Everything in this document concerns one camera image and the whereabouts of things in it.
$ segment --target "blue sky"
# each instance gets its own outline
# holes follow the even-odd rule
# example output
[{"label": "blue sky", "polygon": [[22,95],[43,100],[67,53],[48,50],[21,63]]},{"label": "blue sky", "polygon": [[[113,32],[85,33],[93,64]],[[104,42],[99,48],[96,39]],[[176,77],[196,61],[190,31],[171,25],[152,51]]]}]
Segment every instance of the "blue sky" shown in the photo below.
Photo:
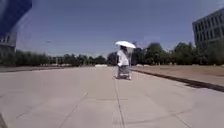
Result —
[{"label": "blue sky", "polygon": [[194,42],[192,22],[224,0],[35,0],[20,21],[17,48],[50,55],[106,55],[116,41],[165,50]]}]

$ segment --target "building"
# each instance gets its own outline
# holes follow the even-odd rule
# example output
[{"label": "building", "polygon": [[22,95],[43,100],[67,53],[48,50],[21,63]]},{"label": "building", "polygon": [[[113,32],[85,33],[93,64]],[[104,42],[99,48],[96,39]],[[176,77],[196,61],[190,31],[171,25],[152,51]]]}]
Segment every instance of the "building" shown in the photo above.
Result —
[{"label": "building", "polygon": [[15,51],[17,32],[8,33],[5,37],[0,39],[0,51]]},{"label": "building", "polygon": [[224,8],[193,22],[195,45],[224,43]]}]

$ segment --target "curb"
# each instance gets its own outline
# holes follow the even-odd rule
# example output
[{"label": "curb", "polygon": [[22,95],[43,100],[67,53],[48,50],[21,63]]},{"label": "curb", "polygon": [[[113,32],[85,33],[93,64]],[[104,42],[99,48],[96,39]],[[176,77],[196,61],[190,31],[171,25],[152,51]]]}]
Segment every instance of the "curb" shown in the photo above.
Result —
[{"label": "curb", "polygon": [[0,71],[0,73],[10,73],[10,72],[26,72],[26,71],[42,71],[42,70],[54,70],[54,69],[66,69],[69,67],[57,67],[57,68],[34,68],[34,69],[15,69],[15,70],[6,70]]},{"label": "curb", "polygon": [[220,85],[216,85],[216,84],[205,83],[205,82],[195,81],[195,80],[189,80],[189,79],[179,78],[179,77],[174,77],[174,76],[162,75],[162,74],[157,74],[157,73],[139,71],[139,70],[135,70],[135,69],[131,69],[131,70],[134,71],[134,72],[142,73],[142,74],[157,76],[157,77],[161,77],[161,78],[166,78],[166,79],[170,79],[170,80],[175,80],[175,81],[187,83],[187,84],[190,84],[190,85],[195,85],[198,88],[208,88],[208,89],[213,89],[213,90],[216,90],[216,91],[224,92],[224,87],[220,86]]}]

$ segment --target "paved plaza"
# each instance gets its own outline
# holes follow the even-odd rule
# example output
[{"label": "paved plaza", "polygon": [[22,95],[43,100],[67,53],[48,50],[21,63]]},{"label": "paved plaza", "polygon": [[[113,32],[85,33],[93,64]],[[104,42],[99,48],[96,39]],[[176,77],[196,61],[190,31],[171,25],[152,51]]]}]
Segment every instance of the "paved plaza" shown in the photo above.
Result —
[{"label": "paved plaza", "polygon": [[223,128],[224,93],[115,68],[0,73],[9,128]]}]

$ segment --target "white umbrella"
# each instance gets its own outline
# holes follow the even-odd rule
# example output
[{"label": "white umbrella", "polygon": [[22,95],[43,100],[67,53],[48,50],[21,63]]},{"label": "white umbrella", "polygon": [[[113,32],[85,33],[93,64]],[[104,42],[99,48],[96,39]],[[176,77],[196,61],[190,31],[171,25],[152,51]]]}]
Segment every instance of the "white umbrella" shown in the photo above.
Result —
[{"label": "white umbrella", "polygon": [[118,42],[116,42],[116,45],[125,46],[127,48],[136,48],[136,46],[134,44],[127,42],[127,41],[118,41]]}]

